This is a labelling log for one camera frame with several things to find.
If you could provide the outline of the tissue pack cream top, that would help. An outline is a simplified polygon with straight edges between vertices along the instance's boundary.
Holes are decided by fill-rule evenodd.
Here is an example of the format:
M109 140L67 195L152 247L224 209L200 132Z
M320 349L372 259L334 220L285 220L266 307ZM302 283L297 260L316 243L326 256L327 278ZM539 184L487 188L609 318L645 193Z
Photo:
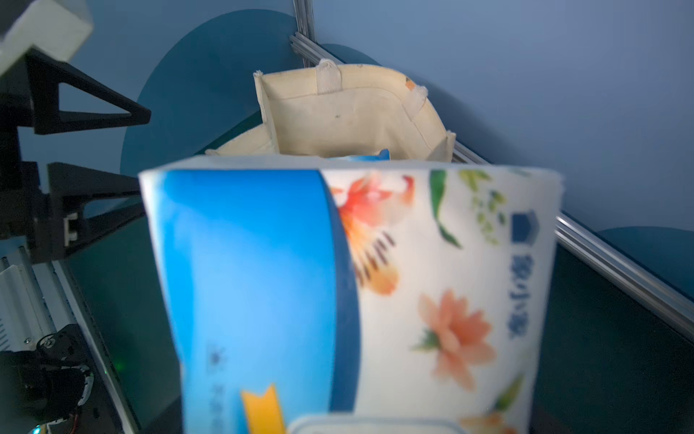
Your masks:
M551 170L194 157L139 176L186 433L526 433Z

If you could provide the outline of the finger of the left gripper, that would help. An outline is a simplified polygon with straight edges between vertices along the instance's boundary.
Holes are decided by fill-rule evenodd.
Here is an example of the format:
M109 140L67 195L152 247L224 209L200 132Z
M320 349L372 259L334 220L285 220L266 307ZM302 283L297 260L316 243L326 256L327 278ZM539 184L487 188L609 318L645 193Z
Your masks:
M139 200L135 177L83 166L47 166L49 191L32 196L32 262L64 260L146 216L141 203L127 202L108 211L90 211L92 204Z

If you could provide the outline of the beige canvas tote bag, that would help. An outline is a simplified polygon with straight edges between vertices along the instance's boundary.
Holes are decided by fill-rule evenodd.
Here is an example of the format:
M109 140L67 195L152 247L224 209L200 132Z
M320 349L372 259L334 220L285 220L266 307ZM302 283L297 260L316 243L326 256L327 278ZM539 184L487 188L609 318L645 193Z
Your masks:
M265 74L254 83L261 123L211 156L375 156L448 163L447 130L428 90L406 75L368 64L323 59L314 68Z

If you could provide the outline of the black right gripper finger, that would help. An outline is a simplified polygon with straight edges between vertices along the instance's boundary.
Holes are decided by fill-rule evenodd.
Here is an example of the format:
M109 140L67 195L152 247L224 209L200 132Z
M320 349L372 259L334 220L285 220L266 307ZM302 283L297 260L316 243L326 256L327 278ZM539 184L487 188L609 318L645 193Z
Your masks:
M38 135L146 125L152 112L63 61L25 56L31 126Z

